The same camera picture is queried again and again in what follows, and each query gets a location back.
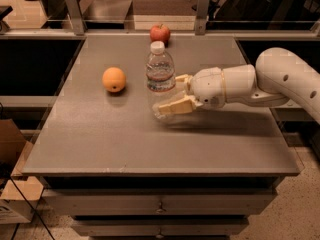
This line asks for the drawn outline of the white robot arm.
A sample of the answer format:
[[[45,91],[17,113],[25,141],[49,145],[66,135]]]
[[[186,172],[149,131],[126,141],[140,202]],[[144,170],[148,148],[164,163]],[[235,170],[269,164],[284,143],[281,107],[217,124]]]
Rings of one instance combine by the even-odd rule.
[[[155,105],[161,116],[213,110],[227,103],[275,107],[293,100],[320,123],[320,74],[284,48],[263,51],[254,65],[202,69],[176,78],[178,93]]]

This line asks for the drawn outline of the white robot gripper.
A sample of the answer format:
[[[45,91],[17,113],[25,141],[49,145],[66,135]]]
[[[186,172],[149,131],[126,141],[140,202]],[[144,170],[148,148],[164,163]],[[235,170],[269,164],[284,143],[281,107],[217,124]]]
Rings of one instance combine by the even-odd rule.
[[[222,70],[218,67],[202,69],[194,76],[183,74],[175,77],[178,90],[189,91],[192,95],[171,99],[157,106],[160,115],[187,114],[198,107],[218,109],[226,103],[226,91]]]

